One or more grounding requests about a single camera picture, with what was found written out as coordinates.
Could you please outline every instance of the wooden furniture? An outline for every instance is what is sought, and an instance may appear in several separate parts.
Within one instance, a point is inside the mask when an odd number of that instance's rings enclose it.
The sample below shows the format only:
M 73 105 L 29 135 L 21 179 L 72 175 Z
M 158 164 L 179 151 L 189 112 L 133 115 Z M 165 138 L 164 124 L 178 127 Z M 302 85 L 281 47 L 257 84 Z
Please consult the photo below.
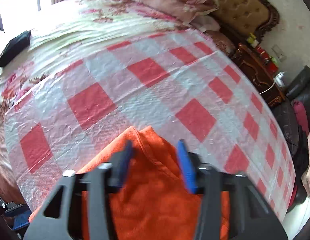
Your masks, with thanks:
M 221 32 L 234 44 L 254 33 L 261 41 L 265 32 L 279 23 L 280 16 L 268 0 L 218 0 L 219 9 L 212 12 Z
M 246 45 L 240 43 L 231 60 L 247 76 L 259 93 L 266 91 L 273 85 L 273 78 L 266 71 L 262 60 Z M 277 106 L 285 100 L 284 94 L 276 84 L 261 96 L 269 107 Z

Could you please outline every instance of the bedspread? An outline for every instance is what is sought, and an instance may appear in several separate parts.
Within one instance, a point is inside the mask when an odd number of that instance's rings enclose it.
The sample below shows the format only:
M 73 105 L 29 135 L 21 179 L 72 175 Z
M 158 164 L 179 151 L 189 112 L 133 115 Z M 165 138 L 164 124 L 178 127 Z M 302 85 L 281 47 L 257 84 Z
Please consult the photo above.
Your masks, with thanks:
M 19 188 L 37 208 L 126 128 L 185 139 L 204 162 L 244 171 L 279 219 L 295 178 L 270 109 L 212 39 L 192 29 L 138 35 L 83 57 L 28 91 L 5 117 Z
M 48 75 L 103 47 L 133 35 L 183 28 L 173 17 L 130 0 L 66 0 L 39 12 L 28 28 L 30 46 L 0 67 L 1 197 L 6 202 L 24 201 L 8 160 L 3 128 L 4 114 L 19 98 Z M 0 54 L 13 38 L 7 36 L 0 36 Z

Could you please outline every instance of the carved wooden nightstand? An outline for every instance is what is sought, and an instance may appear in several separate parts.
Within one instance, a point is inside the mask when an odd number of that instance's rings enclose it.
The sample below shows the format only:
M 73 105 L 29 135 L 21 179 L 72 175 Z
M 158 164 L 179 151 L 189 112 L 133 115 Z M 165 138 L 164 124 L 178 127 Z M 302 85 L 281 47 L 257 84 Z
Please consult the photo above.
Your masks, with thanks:
M 246 45 L 240 43 L 231 60 L 247 76 L 259 93 L 273 85 L 273 78 L 266 71 L 262 60 Z M 271 108 L 285 100 L 284 94 L 276 84 L 261 96 Z

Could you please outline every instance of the red and white checkered sheet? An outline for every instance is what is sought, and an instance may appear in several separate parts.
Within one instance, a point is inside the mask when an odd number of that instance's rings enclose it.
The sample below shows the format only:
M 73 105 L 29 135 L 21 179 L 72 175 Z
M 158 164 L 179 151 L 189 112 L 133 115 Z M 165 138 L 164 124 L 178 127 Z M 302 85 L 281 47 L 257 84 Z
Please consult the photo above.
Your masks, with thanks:
M 37 208 L 66 169 L 79 170 L 127 127 L 151 125 L 226 172 L 245 171 L 279 219 L 295 172 L 284 136 L 250 81 L 196 30 L 156 33 L 74 62 L 5 117 L 18 186 Z

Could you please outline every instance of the floral bedding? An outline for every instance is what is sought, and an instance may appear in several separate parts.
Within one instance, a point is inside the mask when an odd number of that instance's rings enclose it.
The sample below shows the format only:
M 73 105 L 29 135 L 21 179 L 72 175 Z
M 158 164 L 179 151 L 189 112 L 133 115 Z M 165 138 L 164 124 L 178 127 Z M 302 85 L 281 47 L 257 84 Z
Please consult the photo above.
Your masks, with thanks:
M 34 85 L 76 60 L 130 36 L 187 28 L 175 18 L 130 0 L 66 0 L 38 14 L 30 46 L 0 67 L 0 195 L 24 202 L 7 154 L 5 113 Z M 1 37 L 0 53 L 8 43 Z

